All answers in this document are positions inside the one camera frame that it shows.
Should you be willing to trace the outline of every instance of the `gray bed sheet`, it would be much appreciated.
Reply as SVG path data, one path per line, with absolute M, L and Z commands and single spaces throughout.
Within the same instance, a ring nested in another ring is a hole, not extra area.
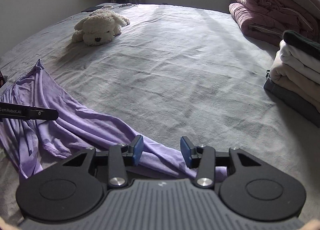
M 115 11 L 131 24 L 112 42 L 71 43 L 73 26 L 89 14 L 80 13 L 3 55 L 2 73 L 12 83 L 41 58 L 79 102 L 166 146 L 179 149 L 187 135 L 218 151 L 243 148 L 300 180 L 307 190 L 300 218 L 320 218 L 320 131 L 263 89 L 277 48 L 244 37 L 220 12 L 168 5 Z M 0 155 L 0 212 L 16 224 L 18 177 Z

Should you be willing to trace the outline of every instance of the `wrinkled sheet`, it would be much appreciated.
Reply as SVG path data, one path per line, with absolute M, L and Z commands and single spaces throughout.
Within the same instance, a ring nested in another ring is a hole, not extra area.
M 275 19 L 286 30 L 296 31 L 308 39 L 318 41 L 319 30 L 316 19 L 292 0 L 237 0 L 237 2 L 255 13 Z
M 279 56 L 284 64 L 292 67 L 306 78 L 320 84 L 319 60 L 304 53 L 302 50 L 287 44 L 284 40 L 280 42 Z
M 165 146 L 179 150 L 187 135 L 217 151 L 243 148 L 300 180 L 307 190 L 300 218 L 320 218 L 320 131 L 263 89 L 277 48 L 244 37 L 220 12 L 167 5 L 115 12 L 131 24 L 112 42 L 72 44 L 73 26 L 88 15 L 80 13 L 3 55 L 1 72 L 12 83 L 41 58 L 78 102 Z M 21 216 L 14 202 L 18 174 L 0 157 L 1 215 L 14 223 Z M 41 152 L 43 167 L 50 158 Z
M 297 93 L 320 112 L 320 85 L 284 64 L 280 58 L 280 51 L 276 54 L 269 76 L 274 83 Z

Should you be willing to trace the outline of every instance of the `folded blanket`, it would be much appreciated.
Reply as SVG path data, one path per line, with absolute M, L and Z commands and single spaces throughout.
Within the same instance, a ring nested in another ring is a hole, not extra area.
M 317 21 L 307 10 L 292 0 L 237 0 L 237 2 L 253 12 L 277 20 L 286 30 L 294 30 L 311 40 L 318 40 Z
M 280 52 L 270 68 L 270 78 L 277 85 L 297 93 L 320 112 L 320 85 L 311 81 L 280 59 Z
M 67 158 L 90 146 L 106 150 L 118 143 L 129 144 L 139 134 L 120 119 L 78 103 L 55 83 L 40 60 L 4 91 L 0 101 L 53 108 L 59 112 L 56 121 L 3 119 L 0 123 L 0 143 L 23 178 L 43 169 L 38 153 L 40 147 L 52 156 Z M 145 136 L 143 139 L 140 169 L 147 167 L 174 177 L 195 177 L 196 172 L 187 168 L 180 151 Z M 222 175 L 226 175 L 226 168 L 217 170 L 217 180 L 221 180 Z
M 284 40 L 280 42 L 280 59 L 283 63 L 292 67 L 300 74 L 320 84 L 320 61 L 304 53 L 303 51 L 287 44 Z
M 320 113 L 312 104 L 304 100 L 301 96 L 278 86 L 270 77 L 268 77 L 263 88 L 284 101 L 288 106 L 320 128 Z
M 308 55 L 320 60 L 320 44 L 314 42 L 304 36 L 296 33 L 295 31 L 285 31 L 283 33 L 283 40 Z
M 253 12 L 240 3 L 230 4 L 229 11 L 244 35 L 279 47 L 282 34 L 286 30 L 280 22 L 267 15 Z

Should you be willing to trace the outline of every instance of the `white plush dog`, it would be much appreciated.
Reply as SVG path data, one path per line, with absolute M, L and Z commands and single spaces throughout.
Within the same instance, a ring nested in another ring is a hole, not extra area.
M 106 5 L 79 21 L 75 26 L 72 41 L 83 41 L 88 46 L 98 46 L 121 34 L 121 27 L 129 25 L 130 20 L 110 10 L 111 8 L 112 6 Z

